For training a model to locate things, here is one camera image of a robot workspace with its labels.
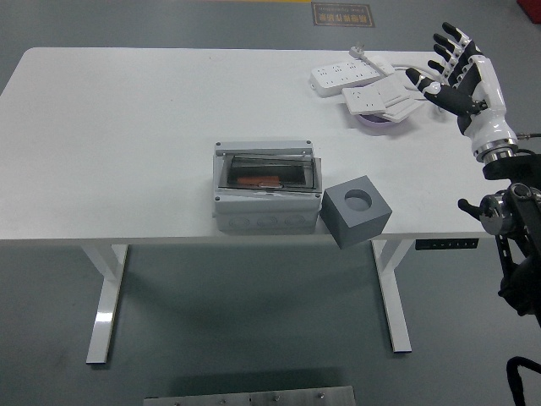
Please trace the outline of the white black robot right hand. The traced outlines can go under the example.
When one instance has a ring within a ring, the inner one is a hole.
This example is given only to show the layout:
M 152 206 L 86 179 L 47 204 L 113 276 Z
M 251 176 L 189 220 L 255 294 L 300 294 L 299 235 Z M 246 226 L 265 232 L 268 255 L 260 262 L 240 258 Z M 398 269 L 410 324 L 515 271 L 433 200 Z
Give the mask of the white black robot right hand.
M 491 60 L 462 30 L 447 22 L 442 28 L 445 36 L 433 35 L 441 61 L 428 62 L 440 78 L 432 80 L 414 68 L 406 70 L 407 77 L 428 101 L 456 115 L 478 162 L 515 156 L 517 137 L 505 120 L 506 105 Z

